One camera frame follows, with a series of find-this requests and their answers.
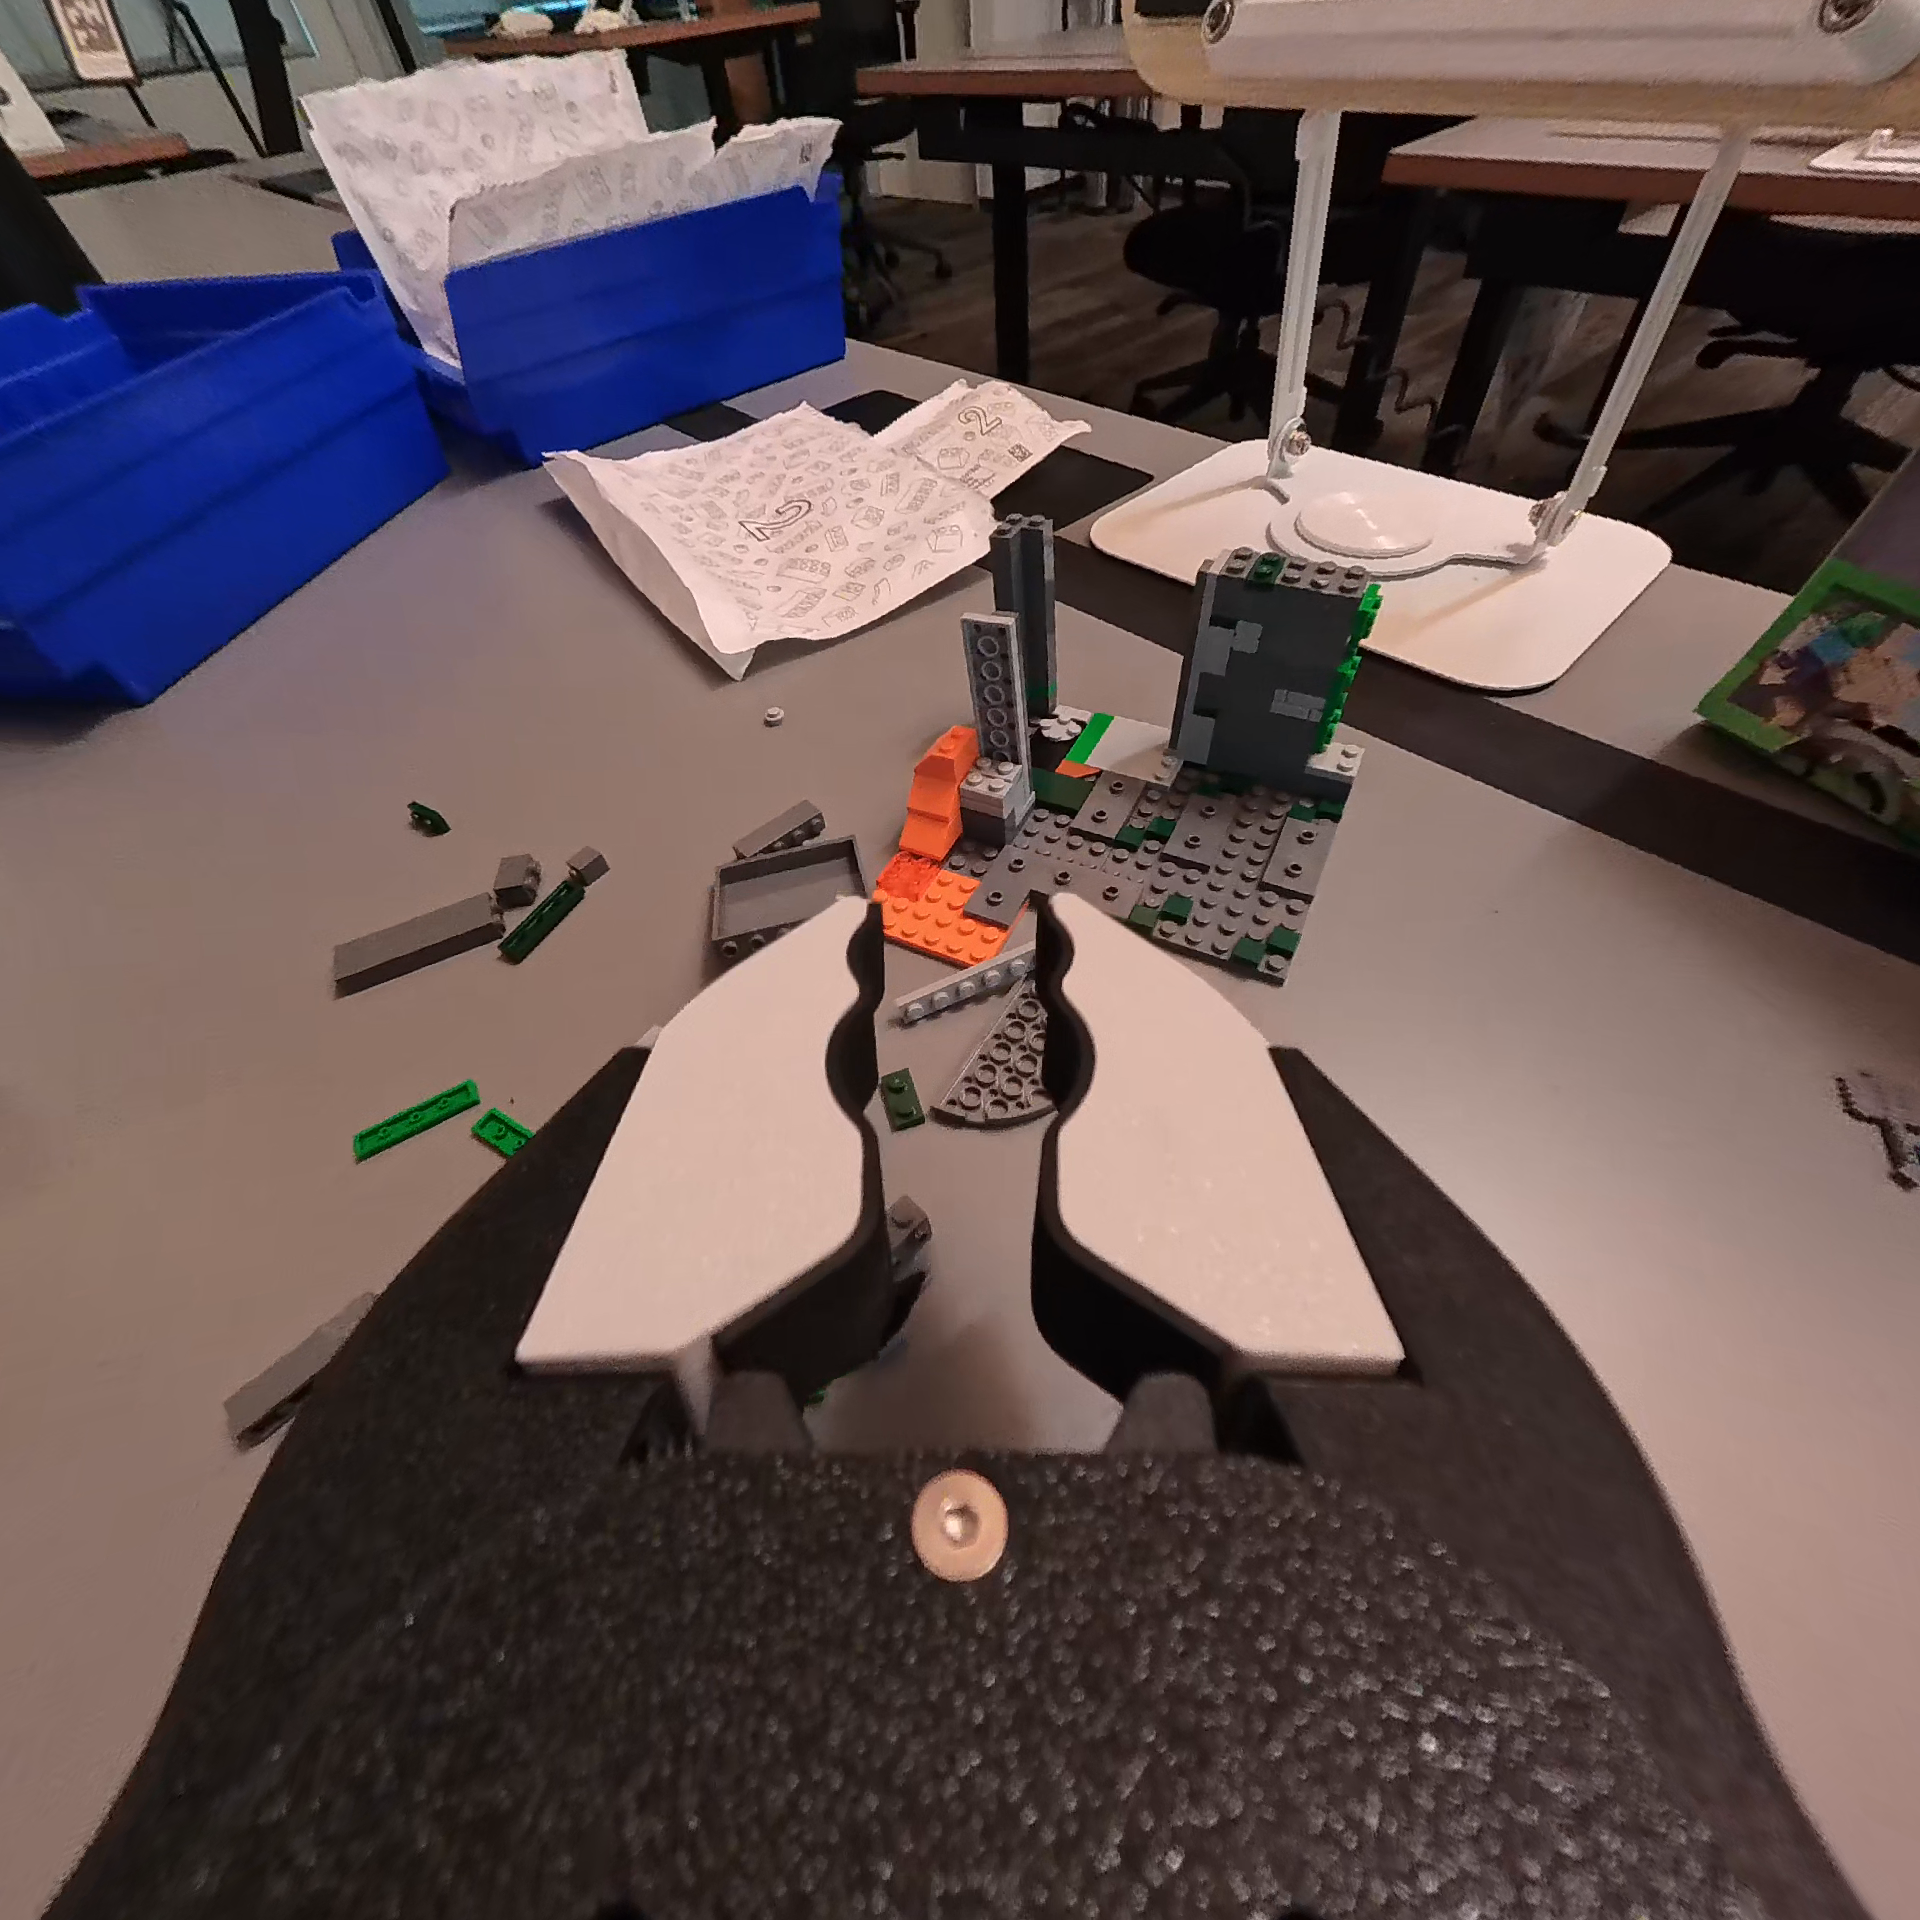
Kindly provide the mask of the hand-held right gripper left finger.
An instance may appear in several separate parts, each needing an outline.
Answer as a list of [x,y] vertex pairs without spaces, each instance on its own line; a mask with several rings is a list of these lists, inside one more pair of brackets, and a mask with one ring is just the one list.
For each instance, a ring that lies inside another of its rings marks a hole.
[[521,1373],[820,1389],[882,1352],[882,987],[879,908],[839,898],[666,1020],[520,1334]]

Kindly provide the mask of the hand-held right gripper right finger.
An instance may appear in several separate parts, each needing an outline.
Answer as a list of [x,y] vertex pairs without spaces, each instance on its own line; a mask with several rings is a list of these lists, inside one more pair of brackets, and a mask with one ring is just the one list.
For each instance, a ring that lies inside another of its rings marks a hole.
[[1399,1332],[1257,1027],[1090,900],[1055,894],[1036,921],[1046,1345],[1099,1389],[1398,1375]]

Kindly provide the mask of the dark grey half-round lego plate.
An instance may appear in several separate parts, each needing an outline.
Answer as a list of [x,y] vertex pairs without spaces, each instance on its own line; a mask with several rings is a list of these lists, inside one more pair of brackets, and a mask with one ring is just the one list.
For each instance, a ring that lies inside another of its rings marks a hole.
[[930,1115],[965,1130],[1010,1130],[1050,1116],[1044,1045],[1044,1001],[1024,977]]

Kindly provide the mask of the bright green long lego bar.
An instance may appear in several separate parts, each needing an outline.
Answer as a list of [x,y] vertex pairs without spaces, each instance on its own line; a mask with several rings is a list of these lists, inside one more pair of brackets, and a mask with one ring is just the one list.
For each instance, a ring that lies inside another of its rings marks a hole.
[[359,1129],[349,1141],[352,1162],[368,1164],[371,1158],[409,1141],[418,1141],[446,1123],[471,1112],[475,1107],[477,1088],[471,1078],[411,1102],[395,1115]]

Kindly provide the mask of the dark green holed lego plate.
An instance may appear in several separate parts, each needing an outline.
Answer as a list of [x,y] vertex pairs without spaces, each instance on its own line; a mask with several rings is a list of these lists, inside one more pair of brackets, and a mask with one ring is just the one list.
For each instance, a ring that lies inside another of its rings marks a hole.
[[565,877],[542,897],[498,942],[506,964],[521,964],[585,900],[585,882]]

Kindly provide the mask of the grey lego baseplate build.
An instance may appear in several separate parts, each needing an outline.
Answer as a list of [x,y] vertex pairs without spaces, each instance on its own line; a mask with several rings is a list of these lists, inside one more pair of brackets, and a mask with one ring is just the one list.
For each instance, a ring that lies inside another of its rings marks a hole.
[[1323,808],[1360,752],[1333,733],[1380,613],[1360,565],[1235,547],[1195,579],[1195,631],[1168,727],[1171,756]]
[[1115,717],[1057,711],[1051,770],[1036,766],[1030,736],[1020,759],[992,756],[993,733],[977,745],[961,808],[981,845],[952,848],[992,855],[972,914],[1006,926],[1034,900],[1076,894],[1174,951],[1282,982],[1363,760],[1339,727],[1348,701],[1333,745],[1358,751],[1356,780],[1326,808],[1180,763],[1170,751],[1178,694],[1163,734],[1141,745]]

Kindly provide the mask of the thin light grey lego plate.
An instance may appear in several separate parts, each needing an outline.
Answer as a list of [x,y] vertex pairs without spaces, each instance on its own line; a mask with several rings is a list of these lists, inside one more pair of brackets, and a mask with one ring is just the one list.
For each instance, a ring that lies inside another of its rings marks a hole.
[[893,1002],[893,1020],[902,1029],[916,1027],[955,1008],[1010,995],[1034,973],[1036,960],[1037,946],[1034,942],[1001,948],[972,969],[941,974],[899,995]]

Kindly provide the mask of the orange lego plate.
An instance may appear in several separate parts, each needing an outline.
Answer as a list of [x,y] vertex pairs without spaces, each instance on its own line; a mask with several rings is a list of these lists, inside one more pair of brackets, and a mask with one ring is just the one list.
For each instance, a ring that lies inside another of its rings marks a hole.
[[1014,923],[997,924],[972,913],[969,900],[992,862],[993,855],[976,848],[955,848],[939,865],[895,853],[879,871],[871,894],[879,905],[884,937],[953,969],[995,959],[1030,916],[1020,911]]

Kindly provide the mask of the orange lego slope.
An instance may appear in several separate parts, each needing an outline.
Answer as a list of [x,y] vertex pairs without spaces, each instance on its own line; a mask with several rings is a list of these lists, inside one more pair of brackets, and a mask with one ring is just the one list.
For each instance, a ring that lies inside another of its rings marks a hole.
[[897,853],[939,865],[955,846],[981,846],[983,839],[963,821],[961,785],[977,759],[972,727],[952,727],[922,754],[907,789]]

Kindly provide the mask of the dark blue-grey lego bar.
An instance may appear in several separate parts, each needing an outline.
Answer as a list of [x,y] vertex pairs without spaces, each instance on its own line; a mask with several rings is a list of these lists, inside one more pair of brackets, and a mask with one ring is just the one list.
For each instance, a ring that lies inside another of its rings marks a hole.
[[1051,770],[1059,740],[1057,721],[1057,646],[1055,646],[1055,566],[1051,523],[1040,514],[999,518],[990,535],[987,571],[995,613],[1008,614],[1017,631],[1020,691],[1027,745],[1034,766]]

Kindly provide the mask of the small orange lego piece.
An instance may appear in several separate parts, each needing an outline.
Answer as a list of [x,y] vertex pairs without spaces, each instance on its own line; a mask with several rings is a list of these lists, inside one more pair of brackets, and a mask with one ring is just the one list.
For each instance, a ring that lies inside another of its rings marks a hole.
[[1874,1070],[1835,1077],[1839,1107],[1871,1127],[1884,1146],[1887,1176],[1904,1191],[1917,1188],[1917,1085]]

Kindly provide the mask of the lego set box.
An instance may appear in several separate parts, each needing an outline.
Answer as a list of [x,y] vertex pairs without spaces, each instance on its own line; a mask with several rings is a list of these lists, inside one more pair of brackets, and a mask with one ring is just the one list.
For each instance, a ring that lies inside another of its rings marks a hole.
[[1907,583],[1824,561],[1694,715],[1917,846],[1917,590]]

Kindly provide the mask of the white printed paper bag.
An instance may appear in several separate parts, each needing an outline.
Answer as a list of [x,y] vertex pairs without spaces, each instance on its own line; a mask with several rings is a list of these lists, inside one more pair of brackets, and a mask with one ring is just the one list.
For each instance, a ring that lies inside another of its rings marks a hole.
[[1091,432],[1057,418],[1004,380],[947,388],[873,432],[875,444],[922,462],[983,501],[997,498],[1054,452]]
[[799,404],[632,459],[553,451],[565,502],[663,622],[741,681],[776,642],[832,642],[990,552],[995,513],[920,456]]

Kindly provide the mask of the blue storage bin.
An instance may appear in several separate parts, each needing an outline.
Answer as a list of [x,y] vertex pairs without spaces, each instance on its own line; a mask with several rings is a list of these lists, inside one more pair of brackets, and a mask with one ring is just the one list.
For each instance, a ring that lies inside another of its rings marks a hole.
[[371,273],[77,298],[2,317],[2,697],[138,709],[447,464]]
[[454,271],[459,368],[395,321],[428,412],[520,469],[839,360],[839,180]]

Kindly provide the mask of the dark grey lego window frame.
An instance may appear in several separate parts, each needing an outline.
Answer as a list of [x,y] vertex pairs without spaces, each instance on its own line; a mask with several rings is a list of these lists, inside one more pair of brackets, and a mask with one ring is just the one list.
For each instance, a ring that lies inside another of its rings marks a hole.
[[719,866],[710,888],[708,946],[721,969],[770,946],[835,900],[864,900],[857,841],[816,836]]

